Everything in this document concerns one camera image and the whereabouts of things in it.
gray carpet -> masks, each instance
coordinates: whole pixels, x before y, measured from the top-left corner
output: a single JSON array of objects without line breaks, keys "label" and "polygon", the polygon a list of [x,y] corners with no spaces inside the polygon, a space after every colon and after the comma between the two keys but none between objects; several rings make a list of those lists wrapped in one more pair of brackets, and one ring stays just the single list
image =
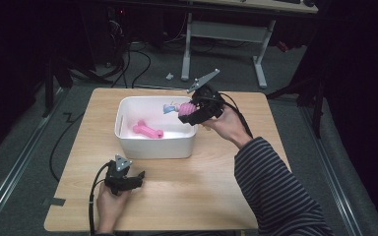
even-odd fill
[{"label": "gray carpet", "polygon": [[[211,81],[212,86],[218,90],[269,93],[281,89],[289,83],[297,63],[306,50],[306,48],[300,48],[282,53],[277,48],[270,47],[263,61],[269,87],[262,90],[258,88],[250,55],[245,55],[254,50],[252,48],[255,46],[249,44],[235,49],[223,46],[214,47],[212,50],[207,46],[200,46],[199,48],[209,51],[192,54],[191,78],[201,77],[218,68],[221,70],[220,74]],[[133,45],[134,49],[142,47],[142,44]],[[182,48],[164,47],[159,50],[147,46],[141,52],[150,56],[151,65],[149,70],[138,79],[136,87],[154,86],[187,89],[192,84],[192,82],[181,82],[179,79]],[[131,86],[132,80],[145,70],[148,62],[148,58],[143,54],[131,53],[130,67],[126,73],[128,87]],[[101,74],[105,71],[106,69],[102,67],[98,68],[98,72]],[[168,73],[173,74],[174,79],[167,80],[165,76]],[[71,119],[82,114],[93,89],[96,87],[100,87],[100,85],[90,81],[76,80],[66,98],[55,111],[32,153],[27,169],[0,212],[0,235],[89,235],[88,232],[46,232],[43,228],[43,222],[48,206],[43,206],[42,202],[45,198],[52,197],[57,188],[57,182],[49,171],[49,158],[57,140],[70,125],[67,122],[68,115],[64,113],[71,113]],[[121,80],[117,87],[124,88],[124,81]],[[40,116],[44,112],[43,88],[38,92],[36,98],[35,105],[18,120],[12,132],[0,147],[0,184],[5,180],[33,130],[41,121]],[[327,222],[335,233],[337,235],[349,235],[322,171],[319,152],[315,147],[312,134],[308,131],[308,124],[303,119],[291,96],[284,98],[271,100],[270,105],[292,171],[310,195],[321,204]],[[79,129],[80,121],[68,130],[54,152],[52,163],[57,176],[62,173]],[[350,198],[355,214],[361,223],[363,234],[378,235],[378,214],[347,159],[347,154],[330,119],[327,106],[325,106],[325,115],[322,120],[322,135],[322,142],[336,167],[336,171],[341,176],[346,194]],[[247,231],[247,235],[254,234],[252,231]]]}]

pink bone-shaped toy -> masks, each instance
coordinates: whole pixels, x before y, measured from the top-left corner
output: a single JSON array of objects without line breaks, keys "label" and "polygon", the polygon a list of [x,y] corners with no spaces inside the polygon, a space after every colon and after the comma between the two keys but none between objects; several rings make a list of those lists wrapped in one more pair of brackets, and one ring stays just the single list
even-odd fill
[{"label": "pink bone-shaped toy", "polygon": [[163,137],[163,130],[154,130],[146,125],[143,120],[140,120],[136,126],[133,127],[136,134],[142,134],[152,139],[160,139]]}]

person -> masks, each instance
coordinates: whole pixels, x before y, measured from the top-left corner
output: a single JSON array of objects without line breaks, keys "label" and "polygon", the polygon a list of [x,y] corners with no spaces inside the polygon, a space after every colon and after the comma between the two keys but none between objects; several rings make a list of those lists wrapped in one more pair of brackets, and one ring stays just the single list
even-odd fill
[{"label": "person", "polygon": [[[225,105],[218,119],[202,125],[239,148],[234,158],[234,176],[257,218],[259,235],[334,235],[319,204],[266,140],[248,136],[235,111]],[[113,196],[107,189],[102,184],[97,199],[100,234],[113,232],[131,193]]]}]

desk leg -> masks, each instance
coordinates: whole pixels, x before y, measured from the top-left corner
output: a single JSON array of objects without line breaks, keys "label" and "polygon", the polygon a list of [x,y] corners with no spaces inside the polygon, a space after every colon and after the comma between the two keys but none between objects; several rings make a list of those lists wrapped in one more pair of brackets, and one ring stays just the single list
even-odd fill
[{"label": "desk leg", "polygon": [[253,57],[254,68],[256,69],[257,80],[259,81],[259,86],[262,89],[267,87],[266,78],[263,73],[262,60],[266,52],[266,48],[269,44],[270,37],[272,36],[273,28],[275,27],[275,20],[272,20],[269,27],[266,30],[265,37],[263,39],[262,48],[258,56]]},{"label": "desk leg", "polygon": [[182,65],[182,81],[189,80],[189,70],[190,70],[190,39],[192,34],[192,13],[188,13],[188,23],[186,27],[186,47],[185,54],[183,55],[183,65]]}]

human hand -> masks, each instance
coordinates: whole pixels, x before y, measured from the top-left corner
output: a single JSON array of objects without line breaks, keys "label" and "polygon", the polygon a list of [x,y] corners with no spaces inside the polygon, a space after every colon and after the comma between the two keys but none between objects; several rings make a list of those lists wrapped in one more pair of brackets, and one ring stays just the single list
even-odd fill
[{"label": "human hand", "polygon": [[202,125],[214,129],[223,139],[231,141],[238,148],[242,148],[252,140],[238,114],[227,105],[223,106],[223,114],[219,118],[209,119]]},{"label": "human hand", "polygon": [[104,183],[100,184],[99,195],[96,200],[97,212],[99,213],[97,233],[113,233],[116,220],[124,210],[130,194],[131,190],[118,192],[118,195],[114,195]]}]

